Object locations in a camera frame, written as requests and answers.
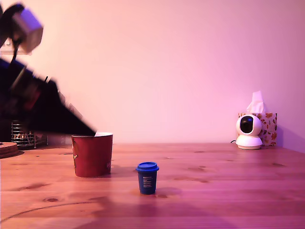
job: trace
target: security camera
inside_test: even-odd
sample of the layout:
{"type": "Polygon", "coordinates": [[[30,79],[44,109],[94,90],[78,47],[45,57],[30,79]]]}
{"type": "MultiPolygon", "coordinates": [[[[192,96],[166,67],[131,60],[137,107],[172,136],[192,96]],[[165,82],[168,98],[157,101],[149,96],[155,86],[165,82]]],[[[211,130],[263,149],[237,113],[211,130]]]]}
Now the security camera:
{"type": "Polygon", "coordinates": [[[262,123],[255,115],[241,116],[236,122],[236,129],[239,134],[236,144],[240,149],[259,149],[262,146],[262,140],[258,136],[262,123]]]}

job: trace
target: red paper cup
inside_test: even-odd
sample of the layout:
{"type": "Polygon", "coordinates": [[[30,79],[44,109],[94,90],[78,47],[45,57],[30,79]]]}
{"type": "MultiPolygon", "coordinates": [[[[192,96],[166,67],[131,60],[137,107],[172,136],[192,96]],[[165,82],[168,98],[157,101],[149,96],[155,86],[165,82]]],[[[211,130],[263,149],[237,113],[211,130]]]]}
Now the red paper cup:
{"type": "Polygon", "coordinates": [[[112,156],[111,133],[93,136],[72,136],[75,175],[100,177],[110,174],[112,156]]]}

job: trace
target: small blue container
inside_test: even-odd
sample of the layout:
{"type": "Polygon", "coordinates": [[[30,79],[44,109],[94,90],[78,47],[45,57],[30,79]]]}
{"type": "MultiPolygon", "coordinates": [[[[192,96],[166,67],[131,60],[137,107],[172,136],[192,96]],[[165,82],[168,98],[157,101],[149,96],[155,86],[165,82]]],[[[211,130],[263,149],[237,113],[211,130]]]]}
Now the small blue container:
{"type": "Polygon", "coordinates": [[[139,177],[139,187],[142,194],[150,195],[156,192],[157,171],[155,162],[143,162],[136,168],[139,177]]]}

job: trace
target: label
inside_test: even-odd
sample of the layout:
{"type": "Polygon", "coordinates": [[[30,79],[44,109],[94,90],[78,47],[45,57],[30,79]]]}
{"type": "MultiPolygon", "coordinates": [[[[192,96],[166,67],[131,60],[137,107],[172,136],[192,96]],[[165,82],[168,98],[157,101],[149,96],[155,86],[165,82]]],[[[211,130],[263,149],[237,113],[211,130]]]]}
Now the label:
{"type": "Polygon", "coordinates": [[[143,177],[143,187],[152,187],[152,177],[143,177]]]}

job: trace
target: table surface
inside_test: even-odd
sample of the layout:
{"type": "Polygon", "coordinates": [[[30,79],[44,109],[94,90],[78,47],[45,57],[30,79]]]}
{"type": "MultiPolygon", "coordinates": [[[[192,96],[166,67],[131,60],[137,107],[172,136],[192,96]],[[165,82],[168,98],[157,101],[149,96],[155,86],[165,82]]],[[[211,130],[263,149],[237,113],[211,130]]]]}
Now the table surface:
{"type": "Polygon", "coordinates": [[[304,229],[305,154],[236,144],[114,145],[112,174],[80,178],[70,146],[1,165],[1,229],[304,229]],[[155,195],[138,163],[158,163],[155,195]]]}

